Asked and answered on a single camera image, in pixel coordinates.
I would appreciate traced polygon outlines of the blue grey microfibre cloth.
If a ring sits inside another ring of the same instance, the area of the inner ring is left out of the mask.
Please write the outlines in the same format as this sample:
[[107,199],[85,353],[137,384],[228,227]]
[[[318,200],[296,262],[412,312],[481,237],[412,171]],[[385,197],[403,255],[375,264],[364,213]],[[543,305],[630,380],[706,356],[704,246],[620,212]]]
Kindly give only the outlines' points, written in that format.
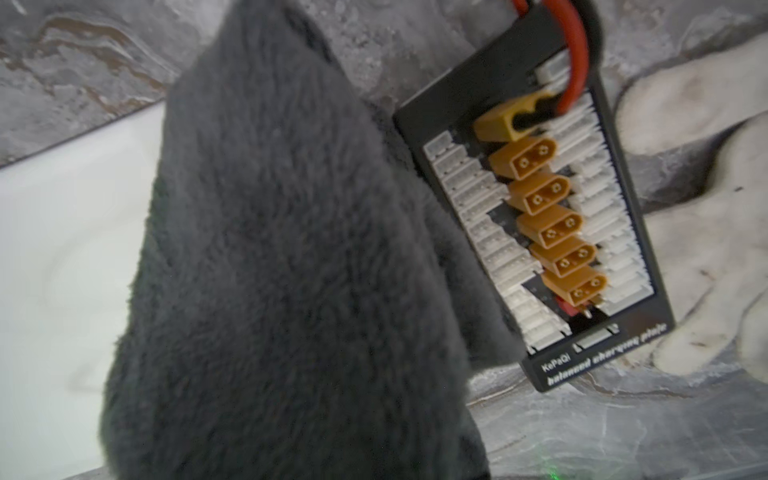
[[522,336],[291,1],[171,88],[100,439],[118,479],[487,479],[469,379]]

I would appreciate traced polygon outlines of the white drawing tablet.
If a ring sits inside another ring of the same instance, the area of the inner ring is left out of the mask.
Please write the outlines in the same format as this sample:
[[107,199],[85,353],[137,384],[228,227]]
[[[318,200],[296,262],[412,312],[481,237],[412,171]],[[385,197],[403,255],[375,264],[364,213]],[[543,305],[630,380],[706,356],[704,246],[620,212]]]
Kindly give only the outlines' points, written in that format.
[[102,392],[163,118],[155,105],[1,171],[5,479],[60,479],[102,463]]

